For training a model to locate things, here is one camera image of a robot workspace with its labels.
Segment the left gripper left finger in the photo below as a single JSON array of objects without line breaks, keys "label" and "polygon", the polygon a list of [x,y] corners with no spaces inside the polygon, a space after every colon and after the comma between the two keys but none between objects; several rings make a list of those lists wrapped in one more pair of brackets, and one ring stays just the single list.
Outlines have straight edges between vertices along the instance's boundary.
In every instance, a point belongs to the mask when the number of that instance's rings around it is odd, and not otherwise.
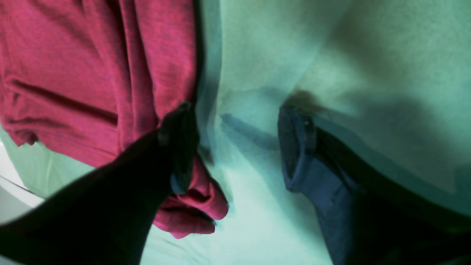
[{"label": "left gripper left finger", "polygon": [[160,205],[190,187],[199,141],[183,102],[160,128],[1,226],[1,256],[24,265],[138,265]]}]

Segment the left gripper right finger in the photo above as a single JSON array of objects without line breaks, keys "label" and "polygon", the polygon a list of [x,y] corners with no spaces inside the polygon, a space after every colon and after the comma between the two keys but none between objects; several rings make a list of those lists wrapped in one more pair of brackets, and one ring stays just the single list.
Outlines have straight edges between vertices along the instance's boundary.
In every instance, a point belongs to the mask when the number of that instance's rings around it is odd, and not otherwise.
[{"label": "left gripper right finger", "polygon": [[469,265],[470,218],[387,179],[296,107],[278,114],[288,191],[314,206],[334,265]]}]

